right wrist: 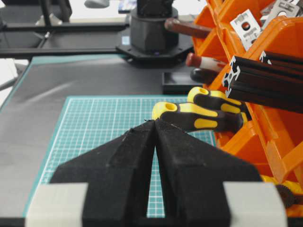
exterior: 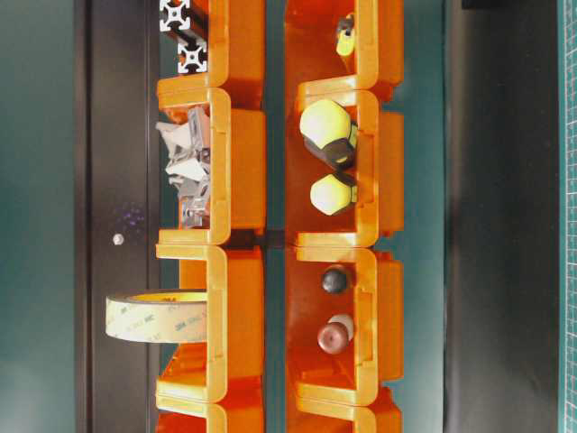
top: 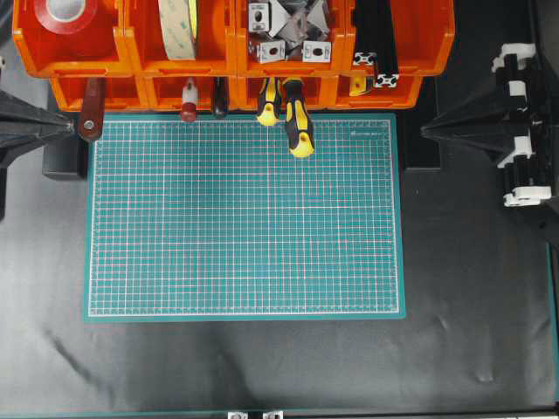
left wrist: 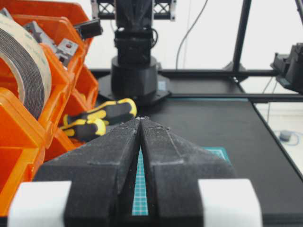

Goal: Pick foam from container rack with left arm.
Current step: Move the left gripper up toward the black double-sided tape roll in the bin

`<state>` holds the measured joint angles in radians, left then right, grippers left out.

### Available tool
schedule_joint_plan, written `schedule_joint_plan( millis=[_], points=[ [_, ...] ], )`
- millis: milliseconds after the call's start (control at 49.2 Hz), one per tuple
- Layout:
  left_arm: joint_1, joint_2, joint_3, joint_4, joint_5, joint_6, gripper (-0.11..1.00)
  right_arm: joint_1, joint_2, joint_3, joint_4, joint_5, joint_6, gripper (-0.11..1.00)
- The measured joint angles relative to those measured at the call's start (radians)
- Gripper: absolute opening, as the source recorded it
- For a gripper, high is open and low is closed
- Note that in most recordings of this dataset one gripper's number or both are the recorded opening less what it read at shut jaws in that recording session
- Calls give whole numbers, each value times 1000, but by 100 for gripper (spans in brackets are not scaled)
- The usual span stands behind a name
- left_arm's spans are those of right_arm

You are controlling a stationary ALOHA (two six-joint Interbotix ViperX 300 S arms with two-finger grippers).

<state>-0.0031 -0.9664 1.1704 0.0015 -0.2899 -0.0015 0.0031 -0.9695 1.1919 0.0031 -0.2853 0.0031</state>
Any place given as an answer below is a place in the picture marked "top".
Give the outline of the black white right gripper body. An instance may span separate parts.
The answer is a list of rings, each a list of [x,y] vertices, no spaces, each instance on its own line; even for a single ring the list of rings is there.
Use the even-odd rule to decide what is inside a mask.
[[[558,199],[558,73],[535,44],[504,44],[495,88],[421,128],[439,143],[486,152],[502,174],[507,207]]]

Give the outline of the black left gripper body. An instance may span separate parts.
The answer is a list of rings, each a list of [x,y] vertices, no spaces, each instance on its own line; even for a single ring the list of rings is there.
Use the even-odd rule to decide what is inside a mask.
[[[73,120],[1,91],[1,168],[51,141],[74,135]]]

